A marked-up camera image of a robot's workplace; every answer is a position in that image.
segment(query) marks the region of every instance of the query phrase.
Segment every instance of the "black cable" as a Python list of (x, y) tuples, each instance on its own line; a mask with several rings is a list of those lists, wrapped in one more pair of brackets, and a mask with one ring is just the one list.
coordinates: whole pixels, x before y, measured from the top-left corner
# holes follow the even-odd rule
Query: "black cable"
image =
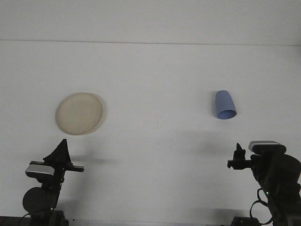
[[(261, 198), (260, 198), (260, 196), (259, 196), (259, 191), (261, 191), (262, 190), (262, 188), (259, 188), (258, 190), (257, 190), (257, 198), (258, 198), (258, 200), (256, 200), (255, 202), (253, 202), (253, 204), (252, 204), (252, 206), (251, 206), (251, 208), (250, 208), (250, 217), (251, 218), (253, 218), (253, 216), (252, 216), (252, 208), (253, 208), (253, 206), (256, 204), (256, 203), (260, 203), (260, 204), (262, 204), (262, 205), (264, 205), (265, 207), (269, 207), (269, 204), (267, 203), (267, 202), (265, 202), (265, 201), (263, 201)], [(271, 219), (269, 220), (269, 221), (267, 221), (266, 223), (260, 223), (261, 225), (268, 225), (268, 224), (270, 224), (270, 223), (272, 223), (273, 222), (273, 216), (271, 217)]]
[[(49, 213), (50, 215), (52, 214), (52, 212), (55, 210), (55, 208), (53, 208)], [(19, 220), (19, 223), (17, 224), (17, 226), (20, 226), (21, 224), (21, 221), (24, 219), (24, 217), (26, 217), (27, 215), (29, 215), (30, 213), (26, 213), (23, 217), (21, 217), (21, 219)]]
[(29, 213), (26, 213), (23, 217), (21, 217), (21, 219), (19, 220), (19, 223), (17, 224), (17, 226), (20, 226), (21, 221), (24, 219), (24, 217), (26, 217), (27, 215), (29, 215)]

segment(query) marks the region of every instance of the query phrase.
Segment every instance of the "white table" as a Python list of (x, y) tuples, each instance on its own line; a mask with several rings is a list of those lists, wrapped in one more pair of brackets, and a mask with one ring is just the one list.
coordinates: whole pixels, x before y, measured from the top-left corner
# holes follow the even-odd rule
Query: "white table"
[[(0, 69), (0, 215), (24, 214), (39, 186), (25, 169), (63, 138), (85, 166), (66, 172), (58, 204), (76, 219), (229, 224), (259, 188), (227, 168), (236, 142), (275, 140), (301, 159), (301, 47), (0, 41)], [(233, 119), (214, 115), (220, 89)], [(56, 108), (82, 91), (103, 98), (105, 120), (64, 134)]]

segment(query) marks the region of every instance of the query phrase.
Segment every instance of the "beige plate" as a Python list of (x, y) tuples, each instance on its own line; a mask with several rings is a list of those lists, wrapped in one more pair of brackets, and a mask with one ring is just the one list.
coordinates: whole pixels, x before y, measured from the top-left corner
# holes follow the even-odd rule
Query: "beige plate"
[(76, 93), (57, 108), (55, 121), (65, 133), (83, 135), (94, 130), (103, 116), (103, 104), (91, 93)]

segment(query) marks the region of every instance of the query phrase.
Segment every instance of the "white backdrop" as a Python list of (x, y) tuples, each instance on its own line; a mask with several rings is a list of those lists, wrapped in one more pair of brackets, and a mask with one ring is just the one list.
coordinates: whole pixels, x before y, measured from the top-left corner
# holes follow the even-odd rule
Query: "white backdrop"
[(4, 0), (0, 39), (301, 45), (300, 0)]
[[(24, 214), (39, 185), (25, 169), (63, 138), (85, 166), (65, 175), (67, 218), (229, 224), (259, 187), (227, 168), (236, 142), (275, 140), (301, 159), (300, 47), (0, 41), (0, 53), (0, 215)], [(233, 119), (214, 115), (220, 89)], [(82, 91), (103, 98), (106, 118), (69, 136), (55, 111)]]

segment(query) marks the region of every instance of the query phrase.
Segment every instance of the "plastic cup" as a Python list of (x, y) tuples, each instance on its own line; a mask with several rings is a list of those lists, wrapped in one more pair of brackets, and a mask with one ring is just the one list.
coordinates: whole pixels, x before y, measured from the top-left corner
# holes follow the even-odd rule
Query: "plastic cup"
[(230, 93), (220, 90), (215, 94), (215, 110), (219, 119), (233, 118), (237, 112)]

